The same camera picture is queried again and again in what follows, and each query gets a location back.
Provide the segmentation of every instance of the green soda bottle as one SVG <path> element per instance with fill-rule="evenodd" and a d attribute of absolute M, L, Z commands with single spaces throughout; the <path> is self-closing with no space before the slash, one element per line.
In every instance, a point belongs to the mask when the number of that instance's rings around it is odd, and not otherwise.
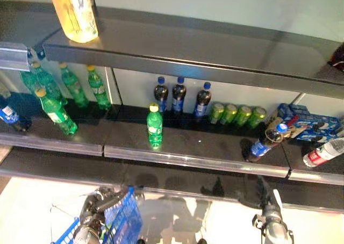
<path fill-rule="evenodd" d="M 102 110 L 108 110 L 111 108 L 111 103 L 106 95 L 105 87 L 102 78 L 96 72 L 95 66 L 87 65 L 88 83 L 97 99 L 98 106 Z"/>
<path fill-rule="evenodd" d="M 66 63 L 60 63 L 60 69 L 62 71 L 62 81 L 66 85 L 70 94 L 73 96 L 76 105 L 80 108 L 87 107 L 89 101 L 86 98 L 76 75 L 69 70 Z"/>
<path fill-rule="evenodd" d="M 151 103 L 149 110 L 150 113 L 147 116 L 148 139 L 150 145 L 157 149 L 162 142 L 162 116 L 156 103 Z"/>
<path fill-rule="evenodd" d="M 36 75 L 34 73 L 32 73 L 31 71 L 29 71 L 29 72 L 21 71 L 20 72 L 20 78 L 21 78 L 22 82 L 24 83 L 24 85 L 29 89 L 29 91 L 33 95 L 35 95 L 34 92 L 38 88 L 40 88 Z"/>
<path fill-rule="evenodd" d="M 40 83 L 43 87 L 45 87 L 47 92 L 48 98 L 54 98 L 61 102 L 62 105 L 67 104 L 67 99 L 65 99 L 62 96 L 62 93 L 60 91 L 60 88 L 56 84 L 55 80 L 53 79 L 53 76 L 49 74 L 47 71 L 45 71 L 41 65 L 34 61 L 32 63 L 32 67 L 34 68 L 34 71 L 36 73 L 36 77 L 38 80 L 38 83 Z"/>
<path fill-rule="evenodd" d="M 64 134 L 74 134 L 77 131 L 77 125 L 72 121 L 70 116 L 59 101 L 47 97 L 47 92 L 44 88 L 35 91 L 35 94 L 41 100 L 42 109 L 51 118 L 54 123 L 57 123 Z"/>

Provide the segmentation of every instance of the plastic bottle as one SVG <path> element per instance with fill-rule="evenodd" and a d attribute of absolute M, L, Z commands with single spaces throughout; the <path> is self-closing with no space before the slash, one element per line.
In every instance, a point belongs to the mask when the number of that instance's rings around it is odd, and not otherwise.
<path fill-rule="evenodd" d="M 167 108 L 168 88 L 164 85 L 165 78 L 163 76 L 159 76 L 157 82 L 158 85 L 154 88 L 154 97 L 159 105 L 159 111 L 165 112 Z"/>
<path fill-rule="evenodd" d="M 93 65 L 87 65 L 88 74 L 88 83 L 95 95 L 98 106 L 102 110 L 108 110 L 111 108 L 111 103 L 108 100 L 106 95 L 105 87 L 102 78 L 96 72 L 96 68 Z"/>
<path fill-rule="evenodd" d="M 5 99 L 11 97 L 11 92 L 7 89 L 7 87 L 0 81 L 0 95 Z"/>
<path fill-rule="evenodd" d="M 0 119 L 17 131 L 27 131 L 31 126 L 31 120 L 20 116 L 2 96 L 0 96 Z"/>
<path fill-rule="evenodd" d="M 258 161 L 270 149 L 283 141 L 283 133 L 287 132 L 286 124 L 278 124 L 276 128 L 268 128 L 256 143 L 250 148 L 250 156 L 246 160 L 250 162 Z"/>
<path fill-rule="evenodd" d="M 183 85 L 184 77 L 178 77 L 177 82 L 178 83 L 172 88 L 172 111 L 174 115 L 183 113 L 184 99 L 187 94 L 187 88 Z"/>
<path fill-rule="evenodd" d="M 67 67 L 66 63 L 61 63 L 60 69 L 62 71 L 62 81 L 66 85 L 70 94 L 73 96 L 76 105 L 80 108 L 87 107 L 89 101 L 86 98 L 76 75 Z"/>
<path fill-rule="evenodd" d="M 70 116 L 59 101 L 47 96 L 46 90 L 40 88 L 35 91 L 37 97 L 40 98 L 42 109 L 51 118 L 54 123 L 57 123 L 64 134 L 74 134 L 77 131 L 77 125 L 72 121 Z"/>
<path fill-rule="evenodd" d="M 159 106 L 156 103 L 150 104 L 149 111 L 147 116 L 148 139 L 150 145 L 157 149 L 162 142 L 162 116 L 158 112 Z"/>
<path fill-rule="evenodd" d="M 72 41 L 88 42 L 98 37 L 92 0 L 52 0 L 64 34 Z"/>
<path fill-rule="evenodd" d="M 47 92 L 47 97 L 48 98 L 54 98 L 54 99 L 58 100 L 59 102 L 61 102 L 62 105 L 66 105 L 67 99 L 65 99 L 62 96 L 60 88 L 58 87 L 55 80 L 53 79 L 53 76 L 50 73 L 48 73 L 47 71 L 45 71 L 41 67 L 40 63 L 38 63 L 36 61 L 34 61 L 32 63 L 32 67 L 36 73 L 38 83 L 41 86 L 45 87 L 45 90 Z"/>
<path fill-rule="evenodd" d="M 206 108 L 208 107 L 211 99 L 211 93 L 209 91 L 210 86 L 211 85 L 209 82 L 205 82 L 204 89 L 199 91 L 197 94 L 197 101 L 194 111 L 197 122 L 201 121 L 201 119 L 205 116 Z"/>
<path fill-rule="evenodd" d="M 307 166 L 315 167 L 343 153 L 344 138 L 337 138 L 303 156 L 303 161 Z"/>

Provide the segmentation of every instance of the blue basket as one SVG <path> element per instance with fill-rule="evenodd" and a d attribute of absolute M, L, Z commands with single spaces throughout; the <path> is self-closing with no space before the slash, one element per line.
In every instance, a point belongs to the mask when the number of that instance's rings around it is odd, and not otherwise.
<path fill-rule="evenodd" d="M 134 196 L 134 188 L 129 187 L 124 198 L 105 210 L 105 224 L 110 230 L 104 234 L 103 244 L 136 243 L 142 227 L 142 219 Z M 73 244 L 73 233 L 80 225 L 79 218 L 66 230 L 55 244 Z"/>

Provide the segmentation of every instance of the water bottle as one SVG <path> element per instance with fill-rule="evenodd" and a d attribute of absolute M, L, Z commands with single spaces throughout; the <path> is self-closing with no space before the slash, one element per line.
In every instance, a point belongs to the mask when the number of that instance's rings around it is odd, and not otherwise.
<path fill-rule="evenodd" d="M 44 112 L 54 123 L 58 124 L 64 134 L 74 134 L 77 131 L 77 125 L 72 121 L 59 101 L 49 98 L 44 88 L 36 90 L 35 94 L 39 97 Z"/>
<path fill-rule="evenodd" d="M 303 156 L 303 161 L 307 166 L 315 167 L 343 153 L 344 138 L 337 138 Z"/>
<path fill-rule="evenodd" d="M 0 119 L 17 131 L 27 131 L 31 126 L 31 120 L 19 116 L 2 96 L 0 96 Z"/>
<path fill-rule="evenodd" d="M 88 83 L 95 95 L 98 106 L 102 110 L 108 110 L 111 108 L 111 103 L 106 95 L 103 79 L 96 72 L 96 68 L 93 65 L 87 65 L 88 70 Z"/>
<path fill-rule="evenodd" d="M 197 101 L 196 101 L 195 111 L 194 111 L 196 122 L 201 121 L 201 119 L 205 116 L 206 108 L 208 107 L 208 104 L 211 99 L 211 93 L 209 89 L 210 89 L 210 83 L 205 82 L 204 89 L 199 91 L 197 94 Z"/>
<path fill-rule="evenodd" d="M 148 139 L 150 145 L 157 149 L 162 142 L 162 116 L 158 112 L 159 106 L 156 103 L 150 104 L 149 111 L 147 116 Z"/>
<path fill-rule="evenodd" d="M 60 64 L 60 69 L 62 71 L 62 81 L 66 85 L 68 91 L 73 96 L 76 105 L 80 108 L 85 108 L 88 106 L 89 101 L 85 96 L 84 91 L 81 88 L 79 79 L 76 75 L 67 67 L 66 63 Z"/>
<path fill-rule="evenodd" d="M 265 130 L 264 135 L 251 146 L 250 156 L 246 160 L 250 162 L 258 161 L 264 154 L 283 141 L 283 133 L 287 132 L 287 130 L 288 127 L 283 123 L 278 124 L 276 128 Z"/>
<path fill-rule="evenodd" d="M 165 78 L 163 76 L 159 76 L 157 78 L 158 85 L 154 88 L 154 97 L 159 105 L 159 111 L 165 112 L 166 111 L 166 102 L 168 96 L 168 88 L 164 85 Z"/>
<path fill-rule="evenodd" d="M 187 88 L 183 85 L 184 77 L 178 77 L 177 82 L 178 84 L 172 88 L 172 111 L 174 115 L 183 113 L 184 99 L 187 94 Z"/>

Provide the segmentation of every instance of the soda can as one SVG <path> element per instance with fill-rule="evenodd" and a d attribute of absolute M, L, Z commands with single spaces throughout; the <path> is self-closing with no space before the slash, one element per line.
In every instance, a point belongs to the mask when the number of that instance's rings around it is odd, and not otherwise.
<path fill-rule="evenodd" d="M 255 107 L 252 111 L 251 117 L 247 121 L 249 128 L 255 128 L 267 116 L 267 111 L 261 107 Z"/>
<path fill-rule="evenodd" d="M 238 127 L 243 126 L 248 118 L 251 116 L 252 110 L 250 107 L 242 106 L 239 108 L 238 113 L 234 118 L 234 124 Z"/>
<path fill-rule="evenodd" d="M 228 104 L 226 106 L 225 112 L 222 115 L 220 123 L 222 125 L 229 124 L 233 121 L 235 115 L 237 115 L 238 108 L 233 104 Z"/>
<path fill-rule="evenodd" d="M 211 124 L 216 124 L 217 121 L 222 117 L 222 114 L 225 111 L 225 107 L 220 103 L 215 103 L 212 107 L 209 121 Z"/>

